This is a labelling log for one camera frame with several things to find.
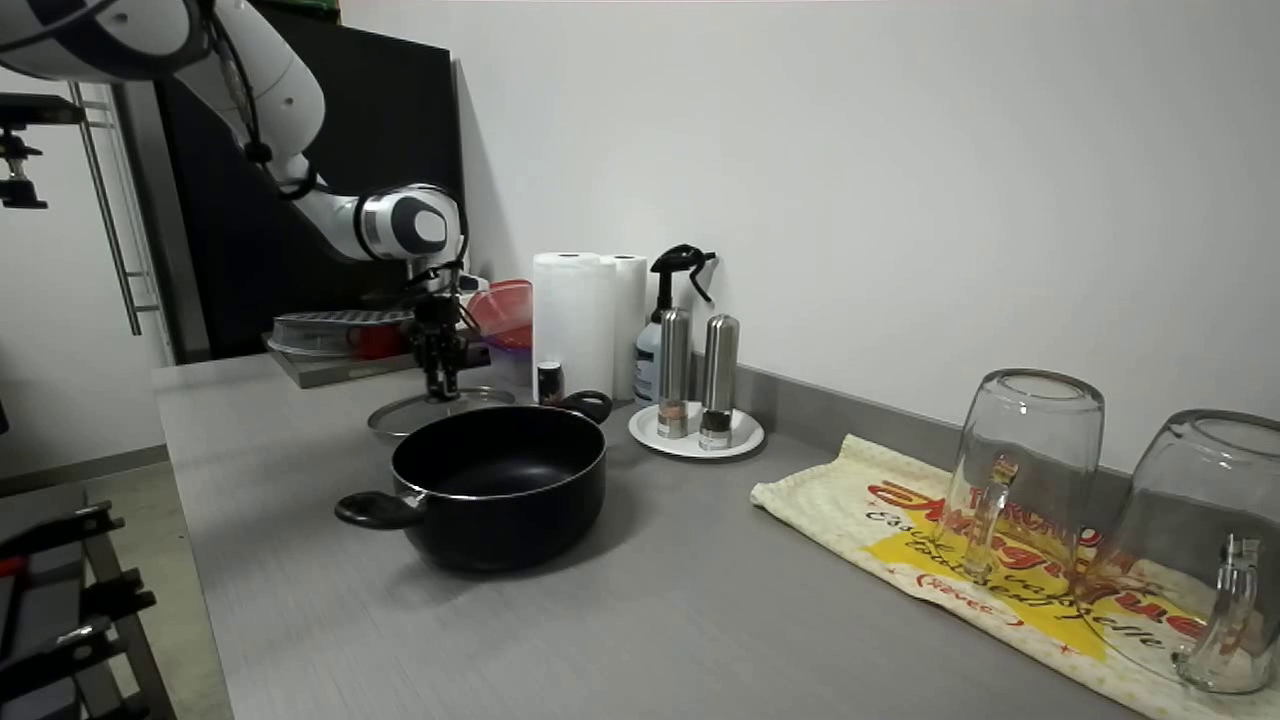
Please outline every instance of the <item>paper towel roll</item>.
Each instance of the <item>paper towel roll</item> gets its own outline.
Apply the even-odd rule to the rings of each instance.
[[[615,262],[589,253],[532,255],[532,370],[566,368],[567,390],[607,390],[615,362]]]
[[[636,334],[645,326],[645,255],[603,255],[615,273],[615,303],[612,303],[612,401],[636,395]]]

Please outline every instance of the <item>kitchen towel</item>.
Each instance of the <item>kitchen towel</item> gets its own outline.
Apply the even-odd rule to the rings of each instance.
[[[596,253],[532,255],[532,370],[561,362],[561,390],[612,395],[615,362],[615,262]]]
[[[1088,606],[1065,602],[1062,572],[1031,542],[1003,549],[992,588],[970,585],[957,572],[960,549],[935,527],[945,486],[948,473],[847,434],[834,464],[757,485],[753,498],[903,594],[942,602],[1145,716],[1280,716],[1280,683],[1258,694],[1187,692],[1174,677],[1167,646],[1174,631],[1198,631],[1200,621],[1160,594],[1116,590]]]
[[[645,326],[645,255],[603,255],[615,273],[612,401],[636,401],[636,334]]]

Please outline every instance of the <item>robotic arm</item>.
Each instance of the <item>robotic arm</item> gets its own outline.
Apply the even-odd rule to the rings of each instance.
[[[326,186],[305,156],[326,126],[326,92],[250,0],[0,0],[0,65],[43,79],[178,76],[340,255],[466,253],[459,206],[438,183],[379,197]]]

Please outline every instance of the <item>black cooking pot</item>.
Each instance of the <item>black cooking pot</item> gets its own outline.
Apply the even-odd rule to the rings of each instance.
[[[603,502],[607,395],[561,409],[476,409],[404,434],[394,450],[397,494],[356,492],[344,525],[404,527],[459,572],[514,572],[567,553]]]

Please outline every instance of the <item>dish towel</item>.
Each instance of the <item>dish towel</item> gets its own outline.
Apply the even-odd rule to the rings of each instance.
[[[1280,683],[1204,694],[1174,677],[1178,631],[1200,631],[1200,621],[1174,602],[1123,590],[1091,606],[1065,602],[1062,572],[1028,542],[999,549],[992,588],[970,585],[957,572],[960,542],[935,527],[945,486],[948,473],[847,434],[834,464],[757,485],[753,498],[903,594],[942,602],[1145,716],[1280,716]]]

